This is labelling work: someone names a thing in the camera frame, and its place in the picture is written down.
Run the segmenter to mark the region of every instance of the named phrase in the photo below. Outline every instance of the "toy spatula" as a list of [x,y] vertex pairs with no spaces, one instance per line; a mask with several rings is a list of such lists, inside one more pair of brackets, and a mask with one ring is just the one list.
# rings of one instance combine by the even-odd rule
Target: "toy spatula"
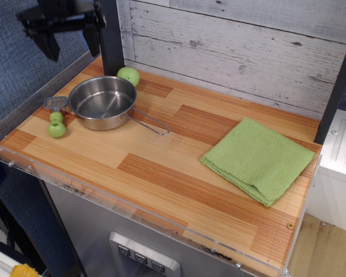
[[65,134],[65,125],[63,124],[63,115],[59,108],[67,106],[66,96],[48,97],[45,99],[44,107],[51,108],[50,125],[47,128],[48,133],[52,137],[62,137]]

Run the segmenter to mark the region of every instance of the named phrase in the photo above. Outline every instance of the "pan handle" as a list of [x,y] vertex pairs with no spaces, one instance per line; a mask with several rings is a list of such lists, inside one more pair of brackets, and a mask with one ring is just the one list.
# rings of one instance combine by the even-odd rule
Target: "pan handle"
[[133,117],[130,117],[129,115],[126,115],[126,114],[123,114],[123,115],[125,115],[125,116],[128,117],[129,119],[132,119],[133,121],[136,121],[137,123],[141,124],[142,126],[145,126],[146,128],[150,129],[151,131],[154,131],[155,133],[160,134],[160,135],[162,135],[162,136],[165,136],[166,134],[169,134],[169,132],[171,131],[171,129],[170,129],[167,125],[165,125],[164,123],[160,122],[159,120],[157,120],[157,119],[151,117],[151,116],[148,115],[148,114],[145,114],[143,111],[140,111],[139,109],[137,109],[137,108],[135,108],[135,107],[132,107],[132,109],[135,110],[135,111],[138,111],[140,114],[143,114],[144,116],[146,116],[146,117],[148,117],[148,118],[154,120],[155,122],[159,123],[160,125],[163,125],[163,126],[167,129],[167,131],[166,131],[165,133],[160,133],[159,131],[157,131],[157,130],[151,128],[150,126],[148,126],[148,125],[142,123],[141,121],[139,121],[139,120],[137,120],[137,119],[135,119],[135,118],[133,118]]

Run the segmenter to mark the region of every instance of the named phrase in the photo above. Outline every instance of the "white wood plank wall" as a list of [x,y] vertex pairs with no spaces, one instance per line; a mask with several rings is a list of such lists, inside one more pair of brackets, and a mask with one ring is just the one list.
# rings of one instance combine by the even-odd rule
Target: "white wood plank wall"
[[117,0],[127,66],[321,119],[346,0]]

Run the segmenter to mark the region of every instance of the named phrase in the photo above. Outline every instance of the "folded green cloth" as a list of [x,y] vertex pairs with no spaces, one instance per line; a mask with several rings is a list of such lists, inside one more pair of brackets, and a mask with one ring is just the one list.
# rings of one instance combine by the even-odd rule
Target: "folded green cloth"
[[314,155],[313,151],[245,118],[202,157],[201,163],[270,207]]

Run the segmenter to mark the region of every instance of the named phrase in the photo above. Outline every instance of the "blue fabric wall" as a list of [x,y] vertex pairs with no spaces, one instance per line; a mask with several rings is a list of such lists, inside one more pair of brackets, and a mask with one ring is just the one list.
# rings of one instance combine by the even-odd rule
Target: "blue fabric wall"
[[0,1],[0,120],[88,51],[81,31],[58,33],[59,60],[47,59],[15,17],[35,5],[35,0]]
[[[59,61],[47,59],[15,17],[35,5],[35,0],[0,0],[0,120],[88,51],[81,31],[56,34]],[[38,180],[16,169],[6,170],[0,186],[4,205],[30,236],[52,276],[73,276],[69,274],[75,262],[71,245]]]

